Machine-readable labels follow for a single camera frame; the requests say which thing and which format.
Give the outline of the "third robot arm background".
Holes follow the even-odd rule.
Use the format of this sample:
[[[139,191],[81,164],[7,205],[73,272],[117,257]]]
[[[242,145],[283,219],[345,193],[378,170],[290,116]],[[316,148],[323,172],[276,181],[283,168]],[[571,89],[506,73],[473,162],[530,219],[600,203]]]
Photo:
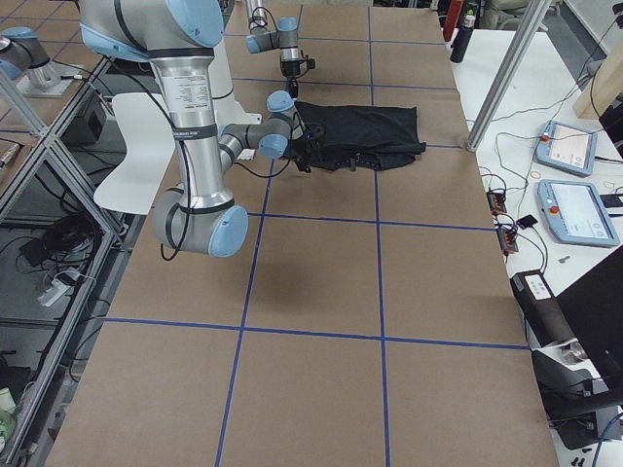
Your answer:
[[[35,32],[16,26],[1,32],[1,70],[26,97],[61,98],[73,74],[63,79],[63,68],[54,64]]]

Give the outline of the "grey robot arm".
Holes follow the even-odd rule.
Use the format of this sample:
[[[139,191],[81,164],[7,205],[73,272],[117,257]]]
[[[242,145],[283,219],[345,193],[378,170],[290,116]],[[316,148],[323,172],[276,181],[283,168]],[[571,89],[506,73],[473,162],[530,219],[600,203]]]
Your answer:
[[[298,80],[314,69],[312,58],[299,44],[299,22],[293,17],[276,20],[262,1],[246,1],[249,34],[245,44],[250,54],[279,51],[279,70],[286,80],[285,90],[293,99],[299,96]]]
[[[210,67],[223,43],[216,1],[84,1],[85,45],[107,57],[151,65],[180,151],[181,182],[165,191],[152,220],[162,248],[231,257],[244,244],[246,210],[224,185],[245,150],[294,161],[302,171],[319,154],[320,127],[308,126],[287,90],[267,99],[258,125],[217,124]]]

